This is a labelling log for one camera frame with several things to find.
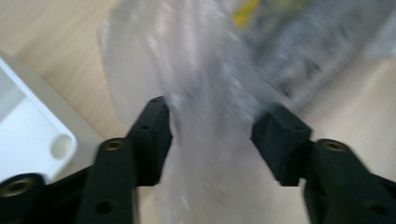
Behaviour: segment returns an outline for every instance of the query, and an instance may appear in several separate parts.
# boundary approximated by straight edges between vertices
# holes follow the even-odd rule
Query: plastic bag
[[[287,96],[294,108],[335,79],[395,5],[394,0],[260,2],[244,37],[262,80]]]
[[[173,116],[174,144],[157,187],[160,221],[274,223],[279,192],[287,189],[274,190],[277,183],[249,141],[253,120],[273,102],[294,106],[309,99],[357,53],[386,17],[389,1],[300,1],[302,11],[265,12],[270,25],[253,39],[252,23],[242,30],[233,24],[237,0],[229,6],[226,0],[123,1],[102,33],[118,114],[129,128],[147,100],[164,94]],[[335,8],[326,11],[326,4]],[[347,27],[353,38],[338,39],[344,35],[338,19],[348,15],[354,20],[345,25],[360,18],[367,29]],[[324,49],[328,35],[336,41]]]
[[[278,95],[258,78],[223,5],[125,1],[105,24],[103,39],[119,111],[136,101],[130,97],[153,97],[158,78],[173,115],[174,144],[157,187],[160,221],[263,221],[272,197],[265,183],[272,177],[249,135],[254,118]]]
[[[396,10],[393,9],[383,28],[376,36],[373,44],[367,49],[366,56],[369,58],[396,57]]]

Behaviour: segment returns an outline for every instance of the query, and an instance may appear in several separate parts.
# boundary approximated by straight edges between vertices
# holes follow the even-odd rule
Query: table surface
[[[98,27],[116,0],[0,1],[0,50],[48,81],[104,138],[125,134],[114,112],[98,47]],[[395,59],[361,59],[323,91],[304,115],[316,138],[355,148],[373,173],[396,180]],[[154,195],[143,189],[143,223],[156,223]],[[292,199],[301,200],[299,191]],[[290,223],[304,209],[269,223]]]

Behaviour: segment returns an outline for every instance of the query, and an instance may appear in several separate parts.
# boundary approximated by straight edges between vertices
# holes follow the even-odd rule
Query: white plastic tray
[[[0,182],[49,182],[92,163],[101,136],[43,78],[0,51]]]

